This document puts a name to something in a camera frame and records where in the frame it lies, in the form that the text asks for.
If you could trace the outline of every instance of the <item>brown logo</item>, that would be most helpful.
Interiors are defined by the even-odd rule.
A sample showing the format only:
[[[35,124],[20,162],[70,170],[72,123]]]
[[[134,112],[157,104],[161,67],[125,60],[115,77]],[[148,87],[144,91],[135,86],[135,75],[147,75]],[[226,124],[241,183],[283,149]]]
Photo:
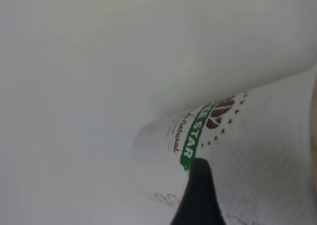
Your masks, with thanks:
[[[238,105],[241,106],[245,103],[245,98],[248,96],[248,92],[244,92],[244,95],[243,95],[243,100],[239,101],[238,102]],[[235,105],[237,99],[236,99],[236,95],[234,96],[231,96],[229,98],[226,98],[224,100],[221,100],[220,102],[218,102],[216,104],[216,106],[214,107],[214,109],[212,110],[209,118],[208,118],[208,121],[206,123],[206,127],[209,128],[209,129],[216,129],[218,128],[221,123],[222,123],[222,117],[224,114],[226,114],[227,112],[229,112],[233,106]],[[240,112],[240,110],[237,108],[235,111],[234,111],[234,115],[238,114]],[[227,122],[224,122],[224,123],[227,123],[227,124],[232,124],[233,122],[233,119],[230,118]],[[225,133],[225,128],[223,128],[221,131],[219,131],[219,134],[224,134]],[[214,140],[217,141],[218,140],[218,136],[216,135],[214,137]]]
[[[209,129],[215,129],[218,128],[222,121],[222,115],[227,113],[234,105],[235,101],[234,98],[236,96],[231,96],[229,98],[226,98],[224,100],[221,100],[214,108],[214,110],[211,112],[210,117],[207,121],[207,128]]]

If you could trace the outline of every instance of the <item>white background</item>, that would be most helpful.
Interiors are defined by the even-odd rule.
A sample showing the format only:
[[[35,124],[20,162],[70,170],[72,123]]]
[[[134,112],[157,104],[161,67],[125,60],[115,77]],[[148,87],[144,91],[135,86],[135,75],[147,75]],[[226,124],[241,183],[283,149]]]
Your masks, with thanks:
[[[0,223],[168,224],[135,134],[313,64],[315,0],[0,0]]]

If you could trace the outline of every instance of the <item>black object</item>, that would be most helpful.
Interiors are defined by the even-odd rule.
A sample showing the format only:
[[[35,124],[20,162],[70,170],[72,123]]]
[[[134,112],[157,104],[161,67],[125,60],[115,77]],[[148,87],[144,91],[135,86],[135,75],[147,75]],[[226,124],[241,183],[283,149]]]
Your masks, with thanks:
[[[171,225],[225,225],[211,168],[204,159],[191,162],[189,181]]]

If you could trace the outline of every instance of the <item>white paper cup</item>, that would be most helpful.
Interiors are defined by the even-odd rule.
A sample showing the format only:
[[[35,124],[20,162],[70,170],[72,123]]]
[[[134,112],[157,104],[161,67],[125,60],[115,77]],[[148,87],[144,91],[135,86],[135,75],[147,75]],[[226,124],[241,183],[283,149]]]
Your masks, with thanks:
[[[177,207],[191,160],[204,158],[228,224],[316,225],[310,140],[316,74],[314,67],[147,124],[132,153],[138,187]]]

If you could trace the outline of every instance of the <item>cup rim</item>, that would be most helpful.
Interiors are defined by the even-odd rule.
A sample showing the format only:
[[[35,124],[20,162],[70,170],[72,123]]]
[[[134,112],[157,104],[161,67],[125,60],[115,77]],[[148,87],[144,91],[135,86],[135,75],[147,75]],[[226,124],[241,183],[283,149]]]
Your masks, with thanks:
[[[315,64],[310,70],[307,71],[309,74],[309,80],[307,83],[307,90],[304,96],[304,106],[302,113],[302,123],[301,125],[301,133],[300,133],[300,144],[302,147],[302,156],[303,156],[303,166],[304,170],[304,178],[306,188],[303,188],[307,198],[312,198],[312,194],[315,195],[315,198],[311,199],[312,206],[311,208],[317,209],[317,196],[314,182],[314,174],[313,174],[313,160],[311,157],[311,136],[310,136],[310,119],[311,119],[311,107],[313,101],[313,94],[315,91],[315,84],[317,84],[317,64]],[[316,213],[315,209],[311,211],[313,215]]]

